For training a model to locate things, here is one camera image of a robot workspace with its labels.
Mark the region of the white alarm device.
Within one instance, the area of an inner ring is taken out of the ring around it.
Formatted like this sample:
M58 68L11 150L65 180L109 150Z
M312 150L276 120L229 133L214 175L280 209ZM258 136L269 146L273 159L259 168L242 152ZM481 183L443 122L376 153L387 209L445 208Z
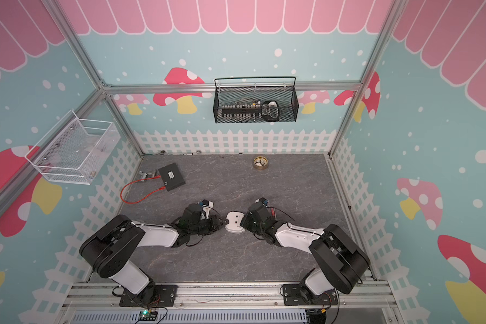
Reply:
M227 214L227 224L225 224L225 229L229 233L241 234L245 232L245 229L240 225L245 213L239 211L231 211Z

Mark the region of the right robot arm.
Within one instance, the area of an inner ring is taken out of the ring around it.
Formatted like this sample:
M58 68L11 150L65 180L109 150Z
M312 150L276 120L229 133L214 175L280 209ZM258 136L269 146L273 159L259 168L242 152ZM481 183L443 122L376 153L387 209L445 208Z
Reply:
M248 212L240 226L267 243L307 252L318 267L301 280L304 293L312 298L336 290L350 294L370 267L370 260L350 236L332 224L325 229L310 229L276 219L269 212L266 218Z

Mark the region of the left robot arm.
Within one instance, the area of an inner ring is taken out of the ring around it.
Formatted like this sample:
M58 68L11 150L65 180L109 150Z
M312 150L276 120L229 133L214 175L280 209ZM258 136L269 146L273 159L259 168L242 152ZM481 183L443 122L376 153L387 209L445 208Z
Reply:
M228 225L226 217L204 203L187 206L182 216L165 225L144 224L117 215L82 243L80 256L101 278L108 278L129 293L151 290L152 279L130 260L139 247L178 248L193 236L205 237Z

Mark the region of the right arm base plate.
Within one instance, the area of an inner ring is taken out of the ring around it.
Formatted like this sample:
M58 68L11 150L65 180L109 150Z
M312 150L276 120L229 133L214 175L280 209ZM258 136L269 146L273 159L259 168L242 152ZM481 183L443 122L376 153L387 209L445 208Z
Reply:
M313 294L308 288L300 283L285 283L279 289L286 306L323 306L330 307L338 305L336 291L328 290L321 295Z

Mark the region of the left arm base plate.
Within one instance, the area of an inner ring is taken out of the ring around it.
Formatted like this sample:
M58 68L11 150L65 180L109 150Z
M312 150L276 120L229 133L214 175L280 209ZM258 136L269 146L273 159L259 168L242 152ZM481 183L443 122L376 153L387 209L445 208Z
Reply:
M132 294L129 290L124 289L120 307L140 307L155 308L158 306L174 306L175 299L178 295L177 285L156 285L150 283L141 293Z

